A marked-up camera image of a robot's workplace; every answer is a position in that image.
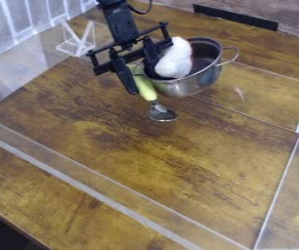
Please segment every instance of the wooden table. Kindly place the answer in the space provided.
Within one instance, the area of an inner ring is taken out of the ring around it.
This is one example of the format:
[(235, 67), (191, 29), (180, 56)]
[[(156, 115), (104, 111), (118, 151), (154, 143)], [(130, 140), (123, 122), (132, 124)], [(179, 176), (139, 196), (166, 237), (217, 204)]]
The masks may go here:
[[(162, 17), (172, 35), (242, 49), (217, 87), (162, 99), (178, 122), (150, 121), (118, 78), (70, 58), (0, 103), (0, 123), (253, 248), (298, 139), (299, 80), (279, 74), (299, 78), (299, 38), (167, 7), (140, 27)], [(55, 249), (183, 248), (2, 148), (0, 217)]]

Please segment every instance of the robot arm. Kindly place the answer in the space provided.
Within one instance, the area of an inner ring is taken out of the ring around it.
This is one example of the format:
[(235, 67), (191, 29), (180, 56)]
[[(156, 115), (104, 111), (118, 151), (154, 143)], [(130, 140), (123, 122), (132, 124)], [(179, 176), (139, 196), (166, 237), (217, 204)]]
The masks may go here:
[[(96, 51), (90, 51), (88, 56), (94, 64), (95, 75), (100, 75), (108, 71), (118, 74), (123, 85), (128, 92), (134, 95), (139, 94), (132, 71), (127, 63), (135, 60), (144, 59), (146, 73), (151, 77), (156, 77), (155, 66), (160, 60), (162, 51), (172, 46), (172, 39), (167, 31), (167, 22), (162, 22), (154, 28), (139, 31), (134, 19), (132, 12), (146, 14), (147, 12), (138, 11), (127, 2), (127, 0), (98, 0), (103, 10), (108, 27), (114, 37), (114, 43)], [(152, 42), (148, 34), (160, 29), (164, 39), (156, 43)], [(132, 50), (134, 45), (143, 42), (143, 48)], [(110, 50), (111, 61), (100, 64), (96, 54)], [(128, 54), (120, 56), (122, 52), (130, 51)]]

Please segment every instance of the pot handle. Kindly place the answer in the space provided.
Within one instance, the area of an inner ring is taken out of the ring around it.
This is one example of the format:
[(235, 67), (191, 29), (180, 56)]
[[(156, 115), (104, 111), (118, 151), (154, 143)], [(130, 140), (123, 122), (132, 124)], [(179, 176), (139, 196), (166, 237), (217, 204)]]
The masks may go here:
[(217, 66), (223, 66), (229, 63), (233, 63), (237, 61), (238, 57), (239, 57), (239, 54), (241, 54), (241, 51), (239, 51), (239, 48), (238, 47), (225, 47), (223, 50), (234, 50), (237, 52), (237, 55), (234, 57), (234, 59), (231, 59), (230, 61), (227, 62), (223, 62), (223, 63), (219, 63)]

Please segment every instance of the silver pot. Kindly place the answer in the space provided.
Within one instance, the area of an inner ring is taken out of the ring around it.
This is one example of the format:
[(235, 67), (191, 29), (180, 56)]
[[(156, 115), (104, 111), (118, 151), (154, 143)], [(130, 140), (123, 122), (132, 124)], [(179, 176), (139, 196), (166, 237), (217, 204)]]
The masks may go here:
[[(222, 72), (222, 66), (233, 63), (239, 57), (237, 47), (223, 48), (221, 43), (206, 37), (188, 39), (194, 48), (194, 67), (190, 75), (179, 79), (151, 78), (155, 90), (166, 97), (187, 97), (202, 92), (215, 83)], [(229, 62), (222, 62), (223, 50), (233, 49), (237, 55)]]

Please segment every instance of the black cable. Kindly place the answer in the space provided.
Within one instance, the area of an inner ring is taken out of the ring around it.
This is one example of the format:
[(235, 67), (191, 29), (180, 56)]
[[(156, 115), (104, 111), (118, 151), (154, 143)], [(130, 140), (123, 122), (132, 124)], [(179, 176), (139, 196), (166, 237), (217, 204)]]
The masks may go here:
[(138, 13), (138, 14), (140, 14), (140, 15), (144, 15), (144, 14), (147, 14), (150, 11), (151, 11), (151, 9), (152, 9), (152, 0), (150, 0), (150, 7), (148, 7), (148, 9), (143, 12), (143, 11), (140, 11), (140, 10), (138, 10), (135, 7), (132, 7), (131, 5), (130, 5), (130, 8), (131, 8), (131, 10), (135, 12), (135, 13)]

